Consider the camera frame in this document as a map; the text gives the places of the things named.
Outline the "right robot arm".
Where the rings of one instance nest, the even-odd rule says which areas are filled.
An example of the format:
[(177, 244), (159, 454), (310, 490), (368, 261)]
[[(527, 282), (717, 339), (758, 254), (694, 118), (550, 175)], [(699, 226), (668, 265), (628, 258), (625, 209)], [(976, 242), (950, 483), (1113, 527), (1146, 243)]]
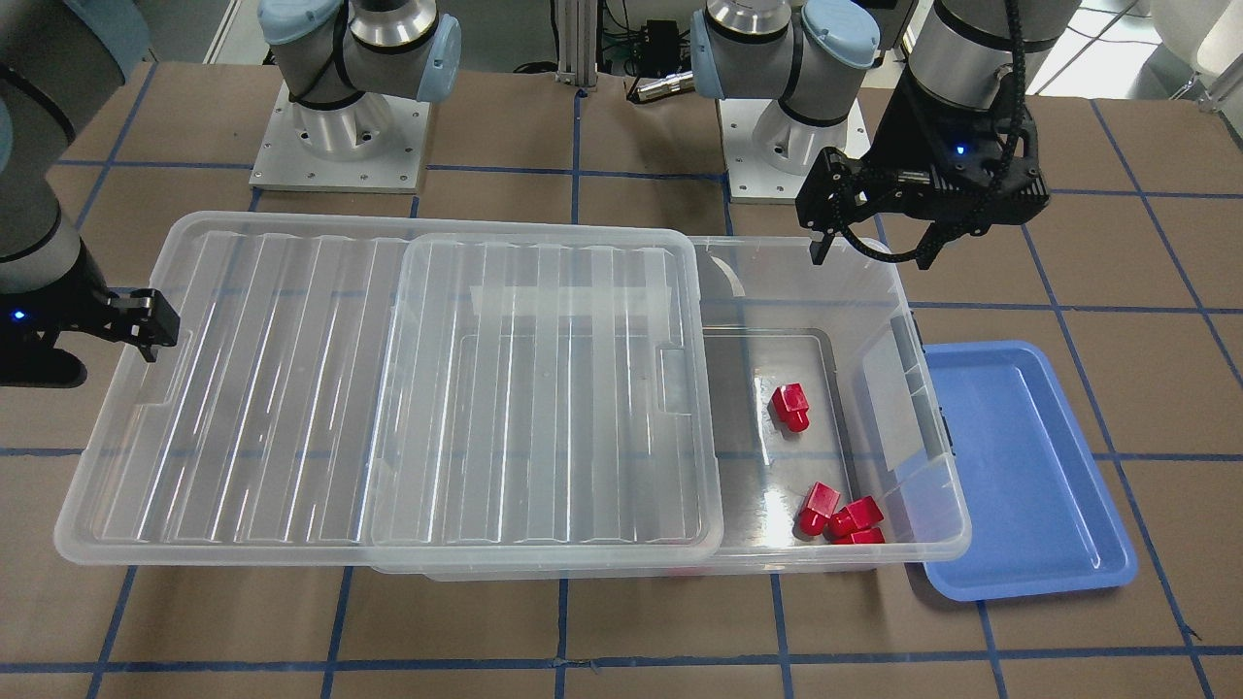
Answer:
[[(254, 174), (288, 189), (296, 168), (319, 187), (385, 187), (420, 172), (410, 119), (452, 93), (457, 17), (434, 1), (262, 1), (257, 19), (283, 73)], [(145, 361), (173, 347), (181, 316), (158, 290), (106, 282), (48, 183), (50, 167), (131, 80), (150, 29), (131, 1), (2, 4), (2, 386), (75, 388), (87, 367), (65, 332), (131, 345)]]

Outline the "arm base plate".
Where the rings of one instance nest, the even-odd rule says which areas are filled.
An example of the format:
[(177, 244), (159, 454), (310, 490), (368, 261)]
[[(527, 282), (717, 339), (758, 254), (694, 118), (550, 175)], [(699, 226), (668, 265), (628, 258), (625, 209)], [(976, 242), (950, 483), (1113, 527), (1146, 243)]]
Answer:
[(791, 204), (823, 148), (858, 159), (870, 147), (858, 101), (844, 122), (830, 127), (796, 122), (774, 100), (718, 101), (718, 119), (735, 203)]
[(317, 111), (281, 85), (254, 155), (251, 187), (265, 192), (419, 192), (428, 155), (430, 103), (368, 93)]

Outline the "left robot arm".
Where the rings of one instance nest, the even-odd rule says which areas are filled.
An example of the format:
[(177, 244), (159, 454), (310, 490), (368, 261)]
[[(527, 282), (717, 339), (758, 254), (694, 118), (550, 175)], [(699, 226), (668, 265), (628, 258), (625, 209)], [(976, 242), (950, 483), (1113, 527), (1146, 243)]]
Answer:
[(842, 239), (921, 270), (963, 236), (1021, 226), (1052, 201), (1039, 163), (1030, 75), (1076, 1), (935, 1), (869, 150), (827, 141), (883, 53), (895, 2), (706, 1), (689, 26), (697, 92), (764, 100), (782, 169), (802, 174), (796, 216), (820, 265)]

